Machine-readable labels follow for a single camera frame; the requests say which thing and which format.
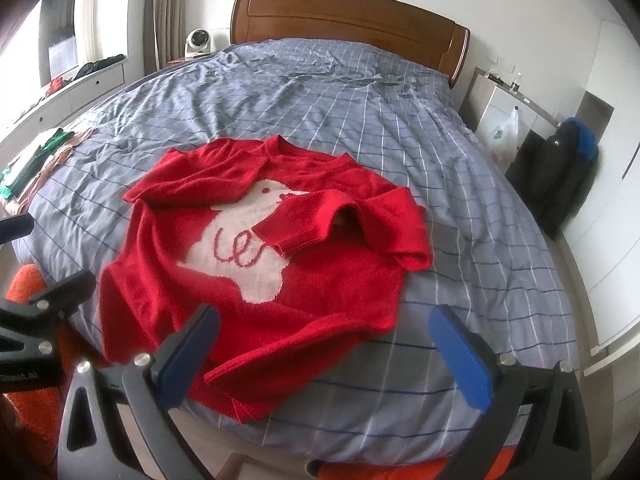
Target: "red squiggle design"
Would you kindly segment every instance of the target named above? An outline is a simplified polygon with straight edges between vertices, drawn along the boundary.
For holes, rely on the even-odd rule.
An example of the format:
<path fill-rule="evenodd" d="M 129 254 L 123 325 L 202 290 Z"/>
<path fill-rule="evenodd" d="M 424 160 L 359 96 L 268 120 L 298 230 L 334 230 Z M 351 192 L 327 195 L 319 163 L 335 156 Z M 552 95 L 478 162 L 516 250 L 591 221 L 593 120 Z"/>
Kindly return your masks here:
<path fill-rule="evenodd" d="M 216 232 L 216 236 L 213 238 L 213 257 L 224 264 L 228 264 L 228 263 L 235 263 L 238 267 L 242 267 L 243 269 L 247 268 L 247 267 L 253 267 L 258 260 L 260 259 L 260 257 L 262 256 L 262 252 L 264 251 L 266 244 L 265 243 L 261 243 L 260 247 L 258 248 L 258 251 L 255 253 L 255 256 L 253 258 L 251 258 L 247 263 L 243 264 L 240 262 L 240 256 L 242 256 L 243 254 L 246 253 L 246 250 L 249 247 L 249 244 L 251 243 L 252 238 L 255 236 L 251 231 L 249 230 L 245 230 L 245 231 L 240 231 L 235 237 L 234 237 L 234 244 L 232 247 L 232 253 L 231 256 L 229 256 L 228 258 L 222 258 L 221 256 L 219 256 L 218 251 L 220 248 L 220 233 L 222 232 L 222 227 L 220 229 L 217 230 Z M 244 244 L 242 245 L 242 247 L 238 248 L 238 244 L 240 243 L 240 238 L 244 236 Z"/>

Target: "plastic bag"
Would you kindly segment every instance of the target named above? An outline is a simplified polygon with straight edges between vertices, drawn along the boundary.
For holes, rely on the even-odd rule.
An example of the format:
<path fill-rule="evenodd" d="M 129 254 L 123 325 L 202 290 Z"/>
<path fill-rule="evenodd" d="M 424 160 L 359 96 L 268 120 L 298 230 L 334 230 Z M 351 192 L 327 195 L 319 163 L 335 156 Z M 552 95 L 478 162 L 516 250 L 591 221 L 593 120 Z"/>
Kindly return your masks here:
<path fill-rule="evenodd" d="M 511 112 L 511 117 L 498 126 L 487 143 L 493 161 L 505 172 L 516 159 L 518 152 L 518 107 Z"/>

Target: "white bird graphic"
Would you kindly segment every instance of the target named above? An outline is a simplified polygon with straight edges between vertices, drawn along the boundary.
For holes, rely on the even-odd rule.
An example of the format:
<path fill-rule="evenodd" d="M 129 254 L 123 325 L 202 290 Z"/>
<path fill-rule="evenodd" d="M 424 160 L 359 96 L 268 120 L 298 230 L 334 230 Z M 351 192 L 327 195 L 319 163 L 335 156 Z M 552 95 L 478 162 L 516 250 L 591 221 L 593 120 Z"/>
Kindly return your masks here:
<path fill-rule="evenodd" d="M 247 303 L 273 301 L 289 258 L 260 240 L 252 227 L 276 211 L 285 195 L 305 193 L 274 180 L 259 180 L 237 202 L 211 206 L 218 215 L 178 266 L 233 280 Z"/>

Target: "folded clothes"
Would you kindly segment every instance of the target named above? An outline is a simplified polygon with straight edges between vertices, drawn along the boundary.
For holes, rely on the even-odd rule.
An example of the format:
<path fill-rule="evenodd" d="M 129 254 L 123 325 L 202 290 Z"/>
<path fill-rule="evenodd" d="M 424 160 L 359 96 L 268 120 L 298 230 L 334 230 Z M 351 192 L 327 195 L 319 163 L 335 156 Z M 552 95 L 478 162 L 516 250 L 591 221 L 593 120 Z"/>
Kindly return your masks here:
<path fill-rule="evenodd" d="M 2 171 L 0 195 L 5 199 L 19 195 L 40 171 L 49 155 L 73 134 L 62 128 L 52 128 L 37 135 Z"/>
<path fill-rule="evenodd" d="M 78 79 L 80 79 L 81 77 L 84 77 L 85 75 L 98 72 L 98 70 L 107 68 L 108 66 L 111 66 L 119 61 L 122 61 L 123 59 L 124 59 L 124 55 L 118 54 L 117 56 L 111 56 L 106 59 L 99 59 L 98 61 L 91 61 L 89 63 L 85 63 L 84 65 L 82 65 L 80 70 L 78 70 L 78 73 L 76 73 L 76 75 L 74 76 L 73 81 L 77 81 Z"/>
<path fill-rule="evenodd" d="M 46 157 L 46 160 L 44 160 L 41 168 L 36 173 L 31 174 L 30 179 L 27 181 L 22 190 L 18 191 L 15 186 L 10 189 L 5 185 L 4 180 L 1 181 L 0 205 L 2 205 L 4 210 L 9 215 L 18 215 L 27 211 L 31 200 L 47 181 L 49 175 L 51 175 L 51 173 L 53 173 L 58 166 L 62 165 L 69 158 L 69 156 L 71 156 L 74 147 L 91 136 L 91 134 L 93 134 L 95 131 L 96 128 L 89 128 L 87 130 L 83 130 L 82 132 L 68 132 L 68 134 L 72 135 L 66 136 L 62 144 L 56 143 L 55 151 L 52 152 L 51 150 L 49 150 L 49 154 Z M 14 160 L 12 160 L 12 164 L 21 155 L 22 152 L 20 153 L 20 155 L 14 158 Z M 4 196 L 4 189 L 12 190 L 12 195 L 10 198 L 6 198 Z"/>

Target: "blue plaid duvet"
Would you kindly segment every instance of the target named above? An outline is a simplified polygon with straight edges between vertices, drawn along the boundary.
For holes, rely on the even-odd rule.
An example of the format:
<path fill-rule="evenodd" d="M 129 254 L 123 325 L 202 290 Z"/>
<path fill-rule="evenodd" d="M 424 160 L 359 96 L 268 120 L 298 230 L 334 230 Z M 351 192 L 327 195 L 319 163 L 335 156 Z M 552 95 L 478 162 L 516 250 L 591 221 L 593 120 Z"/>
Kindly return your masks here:
<path fill-rule="evenodd" d="M 406 279 L 395 330 L 358 346 L 264 421 L 242 426 L 185 403 L 209 424 L 332 461 L 399 464 L 452 453 L 478 412 L 432 346 L 436 304 L 451 305 L 496 352 L 524 364 L 578 364 L 544 238 L 451 107 L 438 72 L 359 43 L 244 44 L 144 78 L 77 123 L 99 131 L 40 190 L 30 206 L 36 228 L 15 243 L 50 282 L 79 269 L 98 273 L 124 240 L 130 206 L 122 194 L 168 148 L 219 136 L 281 134 L 302 148 L 348 152 L 427 208 L 434 265 Z M 100 348 L 97 309 L 94 298 L 73 323 Z"/>

